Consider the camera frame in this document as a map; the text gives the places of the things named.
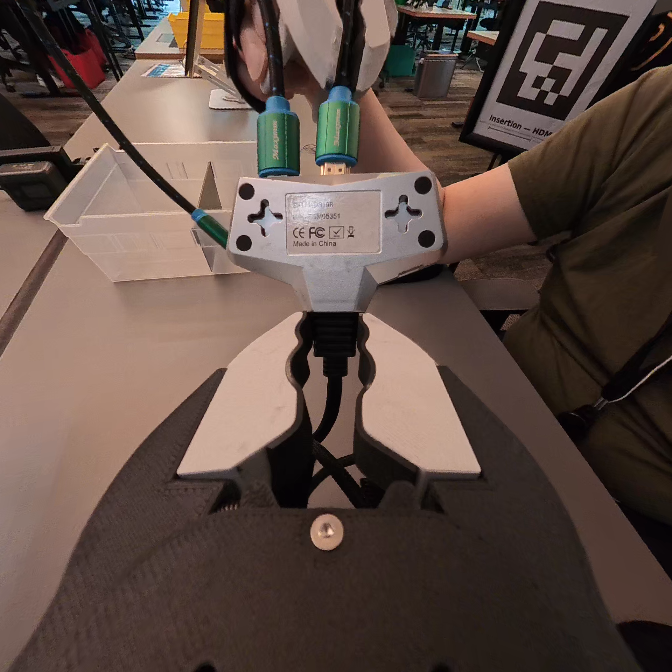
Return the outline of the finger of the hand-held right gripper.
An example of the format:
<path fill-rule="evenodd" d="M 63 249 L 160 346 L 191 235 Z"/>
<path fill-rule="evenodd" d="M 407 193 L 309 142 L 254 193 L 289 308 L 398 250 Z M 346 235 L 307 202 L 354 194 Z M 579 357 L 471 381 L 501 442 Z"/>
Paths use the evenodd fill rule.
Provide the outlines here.
<path fill-rule="evenodd" d="M 336 1 L 274 1 L 287 91 L 328 91 L 340 55 L 343 23 Z"/>
<path fill-rule="evenodd" d="M 395 1 L 360 1 L 363 50 L 357 71 L 357 94 L 364 94 L 378 79 L 395 35 L 398 11 Z"/>

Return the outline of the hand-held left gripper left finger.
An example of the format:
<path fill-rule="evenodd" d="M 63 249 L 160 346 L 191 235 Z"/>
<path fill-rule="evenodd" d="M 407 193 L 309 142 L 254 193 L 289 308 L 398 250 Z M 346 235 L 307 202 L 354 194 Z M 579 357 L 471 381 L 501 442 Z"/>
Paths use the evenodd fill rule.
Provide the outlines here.
<path fill-rule="evenodd" d="M 225 370 L 177 468 L 183 480 L 267 483 L 279 505 L 307 505 L 313 426 L 303 392 L 312 340 L 304 313 L 258 337 Z"/>

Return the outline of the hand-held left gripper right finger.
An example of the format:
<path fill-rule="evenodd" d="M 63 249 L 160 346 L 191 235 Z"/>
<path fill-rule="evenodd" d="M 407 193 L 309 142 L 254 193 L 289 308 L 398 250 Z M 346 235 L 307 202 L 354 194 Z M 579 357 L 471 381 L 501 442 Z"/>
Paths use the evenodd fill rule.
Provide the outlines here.
<path fill-rule="evenodd" d="M 355 463 L 378 488 L 475 481 L 482 468 L 434 359 L 378 317 L 359 333 Z"/>

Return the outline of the black hdmi cable green plugs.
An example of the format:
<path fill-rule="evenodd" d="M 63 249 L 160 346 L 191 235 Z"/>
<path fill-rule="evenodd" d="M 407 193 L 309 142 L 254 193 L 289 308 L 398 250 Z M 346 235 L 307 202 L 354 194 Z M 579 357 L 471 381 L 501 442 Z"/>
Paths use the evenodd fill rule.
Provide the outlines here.
<path fill-rule="evenodd" d="M 229 234 L 216 219 L 194 206 L 155 170 L 139 150 L 130 142 L 122 130 L 106 112 L 102 104 L 85 84 L 69 59 L 46 28 L 42 13 L 33 1 L 16 1 L 30 27 L 57 65 L 70 79 L 78 94 L 83 98 L 105 130 L 119 144 L 131 161 L 158 187 L 174 204 L 191 216 L 197 227 L 204 231 L 223 249 L 227 247 Z M 237 49 L 242 48 L 240 36 L 244 1 L 223 1 L 224 8 L 224 65 L 226 72 L 245 102 L 256 112 L 257 118 L 257 172 L 259 177 L 297 177 L 300 174 L 300 146 L 298 116 L 290 110 L 284 97 L 284 66 L 281 55 L 279 21 L 272 1 L 260 1 L 262 28 L 265 35 L 264 52 L 268 59 L 268 74 L 271 96 L 263 103 L 245 88 L 239 76 Z"/>
<path fill-rule="evenodd" d="M 355 101 L 355 41 L 359 1 L 342 1 L 342 34 L 336 72 L 318 109 L 315 164 L 321 176 L 345 175 L 357 164 L 360 110 Z"/>

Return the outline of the silver hdmi splitter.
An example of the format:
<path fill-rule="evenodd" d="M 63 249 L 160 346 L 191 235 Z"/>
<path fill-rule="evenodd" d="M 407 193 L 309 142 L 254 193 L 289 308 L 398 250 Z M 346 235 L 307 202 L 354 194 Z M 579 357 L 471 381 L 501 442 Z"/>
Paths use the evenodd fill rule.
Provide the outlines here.
<path fill-rule="evenodd" d="M 289 284 L 305 311 L 364 313 L 379 285 L 437 264 L 447 247 L 442 207 L 421 177 L 436 180 L 430 171 L 242 177 L 228 255 Z"/>

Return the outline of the clear plastic bin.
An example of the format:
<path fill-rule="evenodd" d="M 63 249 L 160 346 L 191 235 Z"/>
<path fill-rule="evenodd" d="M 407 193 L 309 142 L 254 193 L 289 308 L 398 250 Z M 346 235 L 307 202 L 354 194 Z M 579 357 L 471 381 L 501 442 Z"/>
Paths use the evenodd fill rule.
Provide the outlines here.
<path fill-rule="evenodd" d="M 139 143 L 149 163 L 230 228 L 237 184 L 257 176 L 252 140 Z M 247 273 L 127 157 L 104 145 L 44 215 L 113 282 Z"/>

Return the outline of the person's right hand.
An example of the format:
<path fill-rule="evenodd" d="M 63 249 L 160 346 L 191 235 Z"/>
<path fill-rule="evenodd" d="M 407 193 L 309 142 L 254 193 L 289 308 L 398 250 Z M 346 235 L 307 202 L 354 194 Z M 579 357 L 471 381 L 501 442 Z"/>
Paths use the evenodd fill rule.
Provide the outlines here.
<path fill-rule="evenodd" d="M 256 1 L 245 1 L 240 27 L 239 78 L 244 88 L 265 103 L 270 96 L 267 88 L 268 59 L 264 24 Z M 285 98 L 304 96 L 316 117 L 323 101 L 322 90 L 300 55 L 294 55 L 284 66 Z"/>

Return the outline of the green bin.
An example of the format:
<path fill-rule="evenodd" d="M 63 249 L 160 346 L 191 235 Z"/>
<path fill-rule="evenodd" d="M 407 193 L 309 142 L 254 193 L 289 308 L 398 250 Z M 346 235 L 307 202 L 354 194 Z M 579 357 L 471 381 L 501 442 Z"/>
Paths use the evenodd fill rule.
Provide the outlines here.
<path fill-rule="evenodd" d="M 388 78 L 410 77 L 415 71 L 416 50 L 405 44 L 391 44 L 384 63 L 384 74 Z"/>

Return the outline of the silver trash can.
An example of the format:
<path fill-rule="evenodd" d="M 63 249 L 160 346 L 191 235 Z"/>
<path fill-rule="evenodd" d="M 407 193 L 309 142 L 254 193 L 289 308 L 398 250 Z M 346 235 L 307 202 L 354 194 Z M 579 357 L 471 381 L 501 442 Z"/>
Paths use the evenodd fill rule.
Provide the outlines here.
<path fill-rule="evenodd" d="M 446 99 L 457 62 L 457 53 L 424 52 L 416 67 L 413 95 L 420 100 Z"/>

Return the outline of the black framed marker sign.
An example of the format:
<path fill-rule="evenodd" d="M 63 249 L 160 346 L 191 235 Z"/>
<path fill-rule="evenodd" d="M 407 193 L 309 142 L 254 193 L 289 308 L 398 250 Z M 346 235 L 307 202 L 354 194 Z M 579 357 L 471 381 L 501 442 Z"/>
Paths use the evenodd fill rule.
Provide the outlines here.
<path fill-rule="evenodd" d="M 460 142 L 511 158 L 607 95 L 658 1 L 512 1 Z"/>

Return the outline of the red bag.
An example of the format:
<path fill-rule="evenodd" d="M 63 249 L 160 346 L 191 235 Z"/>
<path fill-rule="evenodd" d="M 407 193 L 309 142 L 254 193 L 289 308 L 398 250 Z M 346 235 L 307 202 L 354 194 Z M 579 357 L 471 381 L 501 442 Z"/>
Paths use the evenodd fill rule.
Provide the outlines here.
<path fill-rule="evenodd" d="M 90 29 L 64 33 L 55 27 L 54 37 L 88 88 L 94 89 L 105 80 L 104 66 L 107 61 L 96 35 Z"/>

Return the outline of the person in olive shirt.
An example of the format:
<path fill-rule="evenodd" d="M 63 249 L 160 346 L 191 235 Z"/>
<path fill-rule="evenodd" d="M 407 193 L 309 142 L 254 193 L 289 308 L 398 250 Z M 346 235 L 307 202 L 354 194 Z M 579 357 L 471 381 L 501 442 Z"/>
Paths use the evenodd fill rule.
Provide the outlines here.
<path fill-rule="evenodd" d="M 651 69 L 508 162 L 538 240 L 567 237 L 537 306 L 504 343 L 639 536 L 671 574 L 671 363 L 594 410 L 633 371 L 671 357 L 671 65 Z"/>

